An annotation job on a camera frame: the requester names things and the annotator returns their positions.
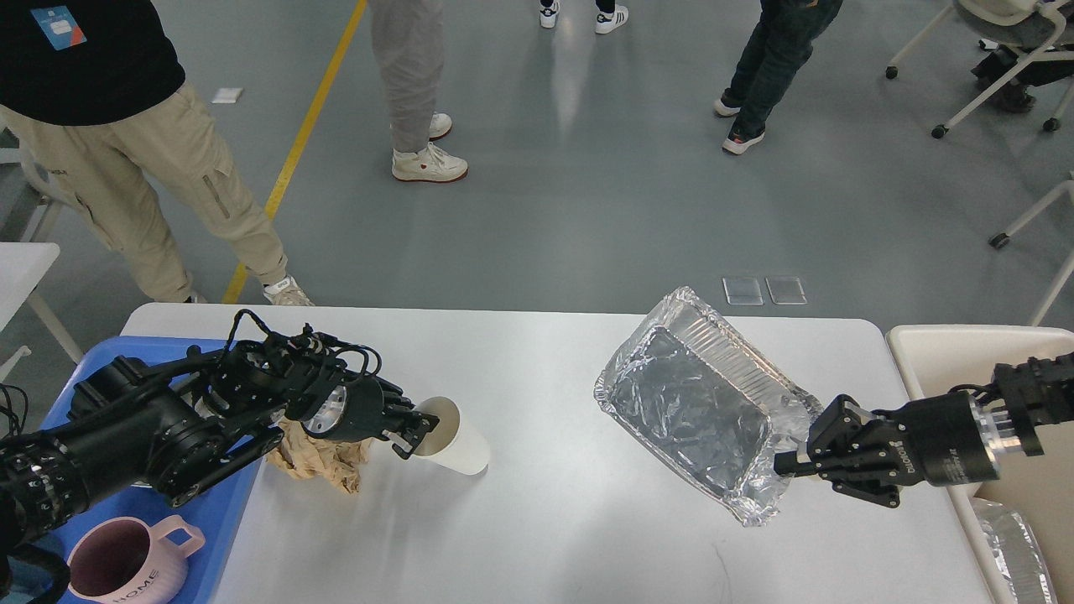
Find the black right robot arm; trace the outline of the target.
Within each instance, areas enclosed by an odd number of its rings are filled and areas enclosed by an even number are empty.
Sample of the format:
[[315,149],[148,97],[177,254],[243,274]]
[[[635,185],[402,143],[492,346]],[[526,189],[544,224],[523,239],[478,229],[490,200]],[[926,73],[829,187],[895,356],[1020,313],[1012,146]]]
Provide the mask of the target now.
[[998,364],[983,385],[960,383],[947,393],[900,409],[863,409],[836,397],[811,425],[808,440],[779,452],[779,476],[817,476],[837,493],[886,508],[900,489],[928,481],[948,487],[998,479],[998,457],[1043,455],[1036,429],[1073,417],[1071,353]]

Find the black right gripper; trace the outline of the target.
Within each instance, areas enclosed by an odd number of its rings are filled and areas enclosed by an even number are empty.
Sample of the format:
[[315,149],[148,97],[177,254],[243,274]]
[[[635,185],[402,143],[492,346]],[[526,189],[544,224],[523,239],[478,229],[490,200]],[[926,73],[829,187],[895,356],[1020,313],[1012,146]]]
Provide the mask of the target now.
[[[970,393],[910,401],[900,409],[863,409],[837,396],[809,429],[809,450],[886,450],[896,447],[906,468],[905,485],[937,487],[998,479],[998,462],[983,435],[983,417]],[[886,471],[862,471],[827,461],[801,461],[797,452],[774,456],[782,477],[815,477],[844,497],[884,508],[900,504],[900,487]]]

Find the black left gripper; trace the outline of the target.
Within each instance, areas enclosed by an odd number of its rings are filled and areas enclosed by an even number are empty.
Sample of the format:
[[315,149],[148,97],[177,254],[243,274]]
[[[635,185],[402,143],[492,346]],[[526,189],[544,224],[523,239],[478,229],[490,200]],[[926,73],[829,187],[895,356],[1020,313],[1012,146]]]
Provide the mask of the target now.
[[331,442],[361,442],[375,437],[391,444],[400,459],[408,460],[420,437],[440,425],[440,417],[413,408],[403,389],[379,376],[365,376],[336,387],[306,421],[307,435]]

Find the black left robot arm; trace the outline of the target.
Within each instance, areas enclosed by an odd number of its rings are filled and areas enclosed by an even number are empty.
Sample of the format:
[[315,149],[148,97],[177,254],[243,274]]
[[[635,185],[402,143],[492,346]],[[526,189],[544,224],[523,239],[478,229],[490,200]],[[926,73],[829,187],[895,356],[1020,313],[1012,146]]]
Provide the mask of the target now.
[[410,458],[440,418],[417,409],[379,372],[380,353],[310,325],[295,336],[234,332],[222,348],[187,349],[150,366],[117,356],[76,384],[66,425],[28,432],[3,385],[3,589],[10,560],[35,540],[142,481],[177,508],[279,446],[280,418],[316,440],[390,442]]

